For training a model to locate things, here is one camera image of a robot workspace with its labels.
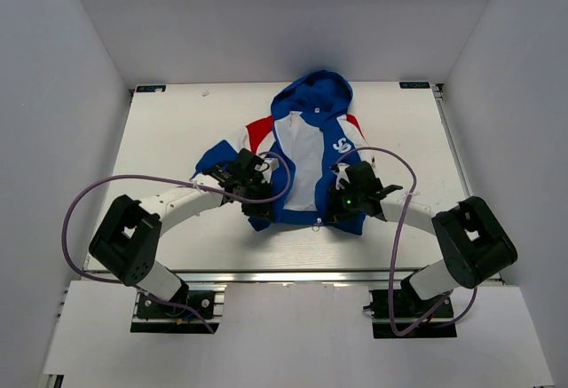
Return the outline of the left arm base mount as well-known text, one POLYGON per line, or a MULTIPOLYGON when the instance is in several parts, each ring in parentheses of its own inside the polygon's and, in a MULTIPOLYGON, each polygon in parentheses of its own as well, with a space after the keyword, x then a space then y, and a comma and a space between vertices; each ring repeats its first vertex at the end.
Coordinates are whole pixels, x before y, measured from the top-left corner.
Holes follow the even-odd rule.
POLYGON ((138 334, 212 335, 220 324, 225 285, 190 284, 167 304, 138 289, 130 332, 138 334))

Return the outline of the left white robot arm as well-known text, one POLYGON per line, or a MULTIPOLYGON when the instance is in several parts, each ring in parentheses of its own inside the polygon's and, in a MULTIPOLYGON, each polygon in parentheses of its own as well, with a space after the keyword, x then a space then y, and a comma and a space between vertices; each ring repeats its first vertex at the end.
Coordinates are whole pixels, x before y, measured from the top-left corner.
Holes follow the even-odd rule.
POLYGON ((242 149, 230 162, 218 162, 192 178, 187 186, 175 186, 160 194, 134 200, 124 194, 114 199, 91 241, 89 252, 119 282, 137 287, 157 298, 169 316, 187 306, 187 287, 171 270, 156 260, 163 234, 189 218, 213 210, 236 197, 246 201, 244 211, 269 217, 271 204, 253 200, 272 197, 272 171, 279 164, 242 149))

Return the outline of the silver zipper slider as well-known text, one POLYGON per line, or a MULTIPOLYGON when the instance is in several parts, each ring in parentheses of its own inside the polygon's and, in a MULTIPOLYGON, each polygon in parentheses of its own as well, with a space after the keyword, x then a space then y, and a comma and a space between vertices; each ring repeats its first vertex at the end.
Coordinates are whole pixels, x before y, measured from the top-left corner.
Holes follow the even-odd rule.
POLYGON ((318 219, 315 221, 315 223, 313 224, 312 230, 313 230, 314 232, 318 232, 318 231, 320 230, 321 224, 322 224, 322 220, 321 220, 320 218, 318 218, 318 219))

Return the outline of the blue white red jacket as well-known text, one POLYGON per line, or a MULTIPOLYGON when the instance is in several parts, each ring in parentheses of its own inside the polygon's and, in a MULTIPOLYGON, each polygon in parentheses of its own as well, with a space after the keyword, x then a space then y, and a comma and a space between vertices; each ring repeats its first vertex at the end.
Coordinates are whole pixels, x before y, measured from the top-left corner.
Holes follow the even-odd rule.
POLYGON ((336 162, 372 162, 359 122, 349 112, 353 91, 336 72, 305 75, 277 94, 270 115, 249 123, 204 153, 196 163, 201 173, 216 163, 231 161, 241 149, 254 154, 271 151, 287 163, 272 174, 274 193, 285 195, 272 203, 277 224, 332 226, 360 235, 365 214, 346 222, 327 216, 328 191, 336 184, 336 162))

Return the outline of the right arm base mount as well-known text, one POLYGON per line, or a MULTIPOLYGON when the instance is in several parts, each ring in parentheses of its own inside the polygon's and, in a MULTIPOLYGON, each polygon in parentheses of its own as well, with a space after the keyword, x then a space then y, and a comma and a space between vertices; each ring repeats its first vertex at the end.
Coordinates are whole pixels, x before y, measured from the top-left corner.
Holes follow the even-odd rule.
POLYGON ((404 337, 398 337, 391 328, 388 302, 388 283, 374 282, 369 287, 369 301, 363 313, 371 319, 373 338, 386 339, 441 339, 456 338, 453 322, 456 314, 452 301, 444 294, 428 300, 416 299, 404 291, 395 281, 393 289, 393 312, 396 329, 406 330, 422 317, 421 323, 404 337))

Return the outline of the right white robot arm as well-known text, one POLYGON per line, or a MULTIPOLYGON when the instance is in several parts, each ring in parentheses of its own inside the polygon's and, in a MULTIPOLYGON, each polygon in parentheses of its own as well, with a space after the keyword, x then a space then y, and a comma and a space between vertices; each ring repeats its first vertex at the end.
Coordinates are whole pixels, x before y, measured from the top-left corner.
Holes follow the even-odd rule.
POLYGON ((329 189, 327 222, 347 223, 364 215, 395 223, 397 239, 403 226, 436 238, 442 258, 406 277, 392 294, 392 303, 413 316, 424 314, 446 292, 474 289, 518 260, 517 248, 480 197, 442 210, 416 200, 402 186, 384 186, 368 162, 338 163, 332 171, 336 182, 329 189))

